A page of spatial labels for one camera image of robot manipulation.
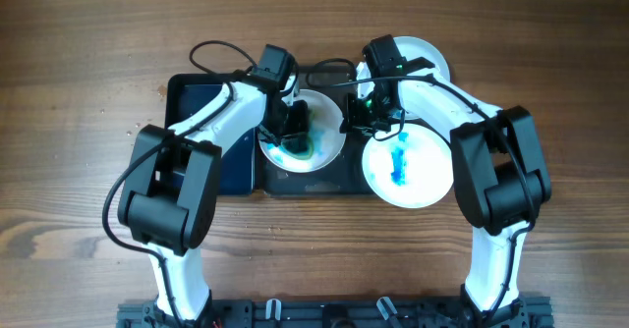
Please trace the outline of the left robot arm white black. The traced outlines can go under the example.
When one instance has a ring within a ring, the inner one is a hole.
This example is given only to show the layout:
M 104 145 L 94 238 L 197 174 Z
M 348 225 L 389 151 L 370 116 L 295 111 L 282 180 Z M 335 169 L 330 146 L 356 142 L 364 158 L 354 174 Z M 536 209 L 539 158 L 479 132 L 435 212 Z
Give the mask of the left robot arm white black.
M 151 258 L 159 294 L 140 307 L 153 327 L 209 327 L 212 293 L 202 274 L 200 244 L 215 213 L 221 159 L 243 135 L 265 121 L 275 103 L 299 88 L 297 76 L 265 81 L 234 76 L 180 74 L 167 91 L 168 128 L 145 126 L 131 162 L 105 199 L 114 195 L 118 221 L 134 242 L 126 248 Z

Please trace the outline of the white plate blue stain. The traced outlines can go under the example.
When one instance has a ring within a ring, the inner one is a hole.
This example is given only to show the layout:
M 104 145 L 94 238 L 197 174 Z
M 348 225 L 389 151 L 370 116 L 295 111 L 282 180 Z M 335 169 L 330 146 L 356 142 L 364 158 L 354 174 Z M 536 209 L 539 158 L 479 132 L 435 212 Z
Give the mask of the white plate blue stain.
M 301 89 L 297 101 L 305 101 L 309 108 L 307 149 L 294 153 L 272 143 L 260 141 L 258 145 L 275 166 L 293 173 L 309 173 L 327 166 L 340 154 L 346 139 L 339 132 L 343 115 L 330 97 L 315 90 Z
M 396 124 L 389 133 L 377 133 L 366 143 L 361 164 L 372 191 L 399 207 L 430 206 L 453 185 L 448 143 L 416 124 Z

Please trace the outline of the green yellow sponge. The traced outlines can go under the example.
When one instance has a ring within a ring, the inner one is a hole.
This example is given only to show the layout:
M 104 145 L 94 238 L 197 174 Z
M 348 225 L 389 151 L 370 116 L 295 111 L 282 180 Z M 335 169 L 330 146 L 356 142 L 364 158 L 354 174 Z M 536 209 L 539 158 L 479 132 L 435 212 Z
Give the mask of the green yellow sponge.
M 306 160 L 314 154 L 314 143 L 308 134 L 287 136 L 281 140 L 281 147 L 290 157 Z

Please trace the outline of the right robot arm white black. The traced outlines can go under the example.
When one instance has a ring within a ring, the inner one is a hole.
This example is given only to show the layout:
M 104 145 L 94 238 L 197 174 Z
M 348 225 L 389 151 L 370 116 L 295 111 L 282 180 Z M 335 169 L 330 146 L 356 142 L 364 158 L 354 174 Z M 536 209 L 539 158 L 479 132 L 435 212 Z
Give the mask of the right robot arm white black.
M 482 102 L 435 69 L 366 76 L 352 85 L 344 128 L 370 136 L 362 169 L 372 191 L 406 208 L 433 205 L 454 191 L 473 228 L 458 323 L 491 327 L 521 315 L 523 244 L 551 196 L 531 114 Z

